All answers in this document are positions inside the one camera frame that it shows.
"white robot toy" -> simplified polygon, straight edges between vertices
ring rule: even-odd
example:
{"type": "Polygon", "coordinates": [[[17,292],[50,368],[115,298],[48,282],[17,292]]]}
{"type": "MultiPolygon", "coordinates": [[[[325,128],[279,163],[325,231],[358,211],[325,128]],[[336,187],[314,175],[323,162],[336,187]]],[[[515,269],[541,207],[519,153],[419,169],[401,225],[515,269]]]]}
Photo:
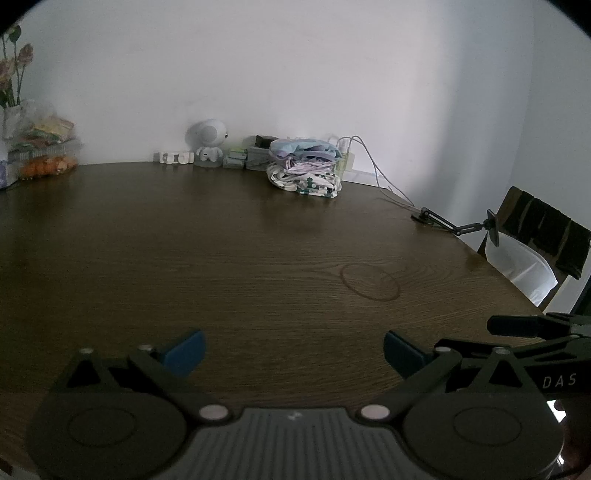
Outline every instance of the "white robot toy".
{"type": "Polygon", "coordinates": [[[197,137],[204,147],[195,152],[195,165],[219,167],[223,160],[223,151],[219,146],[228,137],[228,129],[223,122],[210,118],[199,125],[197,137]]]}

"black towel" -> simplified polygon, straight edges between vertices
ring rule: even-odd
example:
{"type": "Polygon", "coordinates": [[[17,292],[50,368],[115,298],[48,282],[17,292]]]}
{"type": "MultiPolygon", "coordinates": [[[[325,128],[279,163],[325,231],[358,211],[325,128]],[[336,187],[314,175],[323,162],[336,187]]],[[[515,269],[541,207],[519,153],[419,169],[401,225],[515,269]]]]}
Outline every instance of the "black towel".
{"type": "Polygon", "coordinates": [[[521,228],[517,233],[517,240],[526,245],[530,243],[530,240],[538,234],[540,222],[547,210],[548,204],[542,202],[540,199],[533,199],[525,213],[523,222],[521,222],[521,228]]]}
{"type": "Polygon", "coordinates": [[[555,257],[558,255],[560,242],[569,222],[570,218],[565,214],[548,206],[544,220],[542,220],[542,224],[540,225],[540,230],[534,238],[534,245],[555,257]]]}
{"type": "Polygon", "coordinates": [[[521,192],[519,199],[517,199],[517,203],[515,204],[515,208],[509,215],[509,218],[503,224],[503,228],[507,231],[509,235],[517,236],[519,232],[519,223],[521,221],[521,215],[527,207],[527,204],[532,200],[534,197],[527,192],[521,192]]]}
{"type": "Polygon", "coordinates": [[[562,249],[556,268],[568,273],[577,280],[581,278],[581,272],[589,253],[591,232],[578,223],[570,222],[569,237],[562,249]]]}

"flower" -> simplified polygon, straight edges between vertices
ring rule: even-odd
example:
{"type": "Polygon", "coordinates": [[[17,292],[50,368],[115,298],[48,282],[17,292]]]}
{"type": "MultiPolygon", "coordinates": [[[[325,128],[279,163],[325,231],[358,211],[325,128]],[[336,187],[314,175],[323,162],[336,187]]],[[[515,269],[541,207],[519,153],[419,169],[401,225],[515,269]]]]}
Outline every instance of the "flower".
{"type": "Polygon", "coordinates": [[[27,43],[18,53],[17,65],[26,67],[33,61],[33,45],[27,43]]]}
{"type": "Polygon", "coordinates": [[[14,59],[0,60],[0,83],[4,84],[10,81],[16,69],[14,59]]]}

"brown tabletop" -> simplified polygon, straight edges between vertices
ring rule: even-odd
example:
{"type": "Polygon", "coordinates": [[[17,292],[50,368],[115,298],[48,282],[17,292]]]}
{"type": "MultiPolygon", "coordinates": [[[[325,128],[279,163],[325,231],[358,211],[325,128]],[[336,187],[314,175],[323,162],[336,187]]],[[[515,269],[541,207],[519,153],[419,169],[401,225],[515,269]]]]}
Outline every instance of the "brown tabletop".
{"type": "Polygon", "coordinates": [[[110,164],[0,192],[0,209],[0,456],[26,468],[27,423],[82,346],[124,356],[200,327],[190,381],[219,400],[353,409],[400,382],[389,329],[495,341],[490,315],[539,313],[364,185],[324,199],[261,172],[110,164]]]}

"white wall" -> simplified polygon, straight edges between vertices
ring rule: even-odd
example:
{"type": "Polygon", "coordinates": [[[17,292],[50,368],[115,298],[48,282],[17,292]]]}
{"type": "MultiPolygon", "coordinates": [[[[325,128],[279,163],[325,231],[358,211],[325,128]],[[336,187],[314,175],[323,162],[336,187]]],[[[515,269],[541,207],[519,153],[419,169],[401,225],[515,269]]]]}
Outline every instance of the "white wall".
{"type": "Polygon", "coordinates": [[[418,205],[458,223],[504,197],[532,0],[47,0],[22,26],[36,53],[25,96],[75,121],[83,162],[186,148],[212,116],[227,145],[361,135],[418,205]]]}
{"type": "MultiPolygon", "coordinates": [[[[591,39],[545,0],[534,1],[530,100],[509,185],[591,228],[591,39]]],[[[591,275],[569,277],[548,306],[569,312],[591,275]]]]}

